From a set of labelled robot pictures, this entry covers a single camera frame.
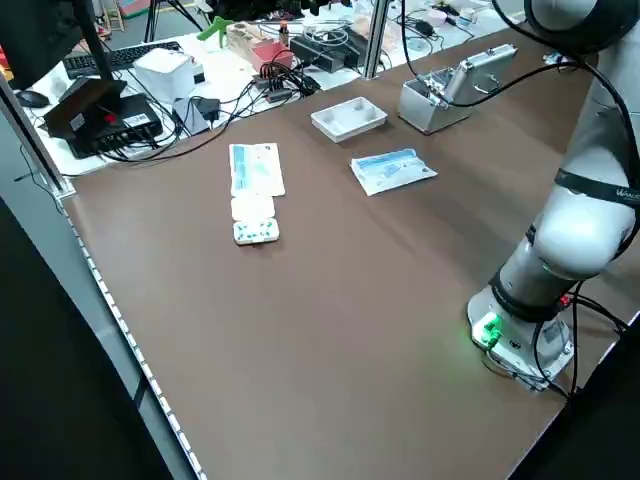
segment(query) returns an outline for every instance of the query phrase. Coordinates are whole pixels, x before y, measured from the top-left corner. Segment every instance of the keyboard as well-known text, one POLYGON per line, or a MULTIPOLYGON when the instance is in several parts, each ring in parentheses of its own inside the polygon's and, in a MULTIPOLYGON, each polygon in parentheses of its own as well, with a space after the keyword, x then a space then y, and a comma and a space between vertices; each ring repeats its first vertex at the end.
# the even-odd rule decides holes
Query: keyboard
MULTIPOLYGON (((167 50, 182 50, 178 42, 153 43, 146 45, 136 45, 134 47, 121 48, 105 52, 111 64, 111 70, 127 70, 133 68, 133 62, 145 56, 154 48, 165 48, 167 50)), ((99 75, 96 64, 91 55, 78 55, 67 57, 62 61, 67 75, 73 80, 78 77, 88 75, 99 75)))

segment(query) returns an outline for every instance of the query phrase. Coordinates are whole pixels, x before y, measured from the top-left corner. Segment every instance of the green led light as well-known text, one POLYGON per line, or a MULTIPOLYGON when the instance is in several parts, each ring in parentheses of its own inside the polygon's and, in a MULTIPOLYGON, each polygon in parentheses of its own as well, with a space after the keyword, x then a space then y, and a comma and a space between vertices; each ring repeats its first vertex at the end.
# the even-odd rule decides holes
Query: green led light
POLYGON ((489 312, 474 327, 476 338, 492 350, 502 338, 502 318, 500 315, 489 312))

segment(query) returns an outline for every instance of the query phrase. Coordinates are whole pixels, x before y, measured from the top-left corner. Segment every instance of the white tray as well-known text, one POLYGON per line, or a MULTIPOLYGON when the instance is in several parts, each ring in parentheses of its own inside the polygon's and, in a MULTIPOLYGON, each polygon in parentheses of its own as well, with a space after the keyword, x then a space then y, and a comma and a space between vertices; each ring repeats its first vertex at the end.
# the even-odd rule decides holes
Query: white tray
POLYGON ((387 121, 387 114, 364 97, 354 98, 311 114, 311 123, 335 143, 387 121))

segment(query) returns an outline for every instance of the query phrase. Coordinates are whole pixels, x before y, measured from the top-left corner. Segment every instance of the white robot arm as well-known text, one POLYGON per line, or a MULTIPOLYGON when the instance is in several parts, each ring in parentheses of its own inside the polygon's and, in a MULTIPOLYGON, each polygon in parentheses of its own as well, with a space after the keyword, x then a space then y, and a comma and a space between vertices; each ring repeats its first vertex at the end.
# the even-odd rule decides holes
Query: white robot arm
MULTIPOLYGON (((573 53, 599 51, 600 72, 628 110, 640 112, 637 0, 526 0, 525 6, 542 38, 573 53)), ((637 161, 630 151, 611 95, 594 80, 546 206, 490 285, 469 302, 474 341, 533 389, 548 386, 573 357, 559 300, 601 273, 634 234, 640 179, 629 177, 630 162, 637 161), (584 186, 584 179, 595 182, 584 186), (606 195, 592 194, 602 184, 609 186, 606 195), (501 336, 492 337, 496 322, 501 336)))

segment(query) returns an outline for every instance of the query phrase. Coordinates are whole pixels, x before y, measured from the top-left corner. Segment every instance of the table surface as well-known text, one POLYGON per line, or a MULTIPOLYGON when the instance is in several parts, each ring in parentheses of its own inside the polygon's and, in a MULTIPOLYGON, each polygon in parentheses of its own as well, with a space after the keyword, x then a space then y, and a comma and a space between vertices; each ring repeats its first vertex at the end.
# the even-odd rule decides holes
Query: table surface
MULTIPOLYGON (((353 21, 353 12, 354 10, 351 8, 346 8, 342 5, 334 5, 331 11, 323 8, 321 9, 320 16, 310 17, 308 21, 313 22, 315 20, 323 21, 344 19, 353 21)), ((395 16, 395 13, 389 13, 390 18, 394 18, 395 16)), ((388 28, 395 28, 397 30, 396 37, 399 38, 399 27, 397 26, 397 24, 389 22, 389 25, 390 26, 388 28)), ((497 16, 495 11, 483 10, 479 13, 478 22, 476 24, 470 25, 468 29, 477 37, 482 37, 489 33, 501 30, 505 28, 505 26, 506 25, 497 16)), ((292 34, 298 33, 301 30, 301 25, 291 26, 292 34)), ((437 28, 436 31, 439 35, 442 35, 444 40, 442 43, 440 41, 432 42, 434 51, 439 51, 441 47, 446 49, 461 44, 469 38, 466 33, 448 24, 437 28)), ((221 102, 231 101, 238 97, 244 87, 251 81, 252 76, 256 73, 251 65, 244 59, 235 55, 226 47, 220 48, 218 35, 213 35, 206 42, 200 42, 199 40, 197 40, 196 34, 185 35, 177 38, 169 38, 161 40, 160 42, 171 40, 176 40, 178 43, 180 43, 184 52, 196 58, 204 67, 206 82, 197 85, 196 88, 191 92, 190 96, 218 98, 221 100, 221 102)), ((395 43, 395 45, 395 48, 388 52, 392 65, 401 65, 406 63, 401 45, 397 42, 395 43)), ((410 51, 410 57, 412 59, 421 58, 426 54, 428 54, 427 50, 420 52, 410 51)), ((389 63, 386 60, 386 57, 383 56, 382 60, 388 67, 389 63)), ((327 72, 323 72, 316 67, 311 67, 305 69, 305 73, 308 73, 310 76, 312 76, 324 90, 328 90, 360 78, 360 76, 356 72, 346 68, 330 74, 327 72)), ((144 91, 132 77, 130 72, 120 71, 116 72, 115 75, 116 77, 122 78, 123 80, 127 81, 129 87, 125 92, 125 95, 144 93, 144 91)), ((70 86, 71 83, 72 81, 67 77, 64 66, 62 65, 62 62, 60 62, 46 77, 41 79, 33 86, 33 90, 46 95, 50 100, 53 101, 64 90, 66 90, 66 88, 70 86)), ((257 94, 258 92, 256 91, 254 92, 253 96, 255 97, 257 96, 257 94)), ((245 98, 243 98, 239 104, 239 109, 248 105, 250 102, 251 99, 249 99, 248 96, 245 96, 245 98)), ((53 108, 55 104, 56 103, 53 103, 50 107, 45 109, 31 110, 27 108, 25 109, 25 112, 27 113, 28 118, 39 126, 42 123, 41 117, 48 110, 53 108)), ((223 110, 225 108, 230 108, 232 110, 234 105, 235 104, 233 103, 227 105, 223 104, 223 110)), ((266 100, 261 100, 256 102, 253 111, 261 112, 278 107, 280 105, 281 104, 278 103, 270 104, 266 100)), ((160 110, 156 107, 153 108, 156 110, 158 116, 162 118, 163 114, 160 112, 160 110)), ((214 126, 225 122, 227 119, 227 114, 221 114, 220 119, 214 123, 214 126)), ((164 132, 162 134, 163 138, 167 137, 173 130, 173 123, 171 121, 166 121, 164 123, 164 132)), ((56 166, 58 167, 60 172, 65 175, 83 175, 104 168, 107 164, 115 162, 114 160, 100 156, 77 159, 73 156, 73 154, 69 150, 67 143, 64 140, 59 138, 51 138, 44 130, 40 128, 36 128, 36 131, 40 135, 42 142, 49 151, 49 154, 51 155, 56 166)), ((134 156, 144 151, 145 149, 136 149, 128 150, 127 153, 131 156, 134 156)))
MULTIPOLYGON (((511 75, 541 63, 541 48, 500 32, 417 64, 507 42, 520 47, 511 75)), ((210 478, 504 478, 562 408, 483 366, 465 306, 543 206, 589 79, 541 75, 425 137, 393 114, 408 76, 357 80, 178 160, 75 182, 65 206, 210 478), (387 124, 339 145, 311 125, 356 96, 387 124), (239 248, 228 145, 260 142, 279 145, 281 238, 239 248), (367 197, 350 159, 402 148, 440 175, 367 197)), ((635 248, 584 293, 631 318, 639 265, 635 248)), ((582 383, 615 336, 580 320, 582 383)))

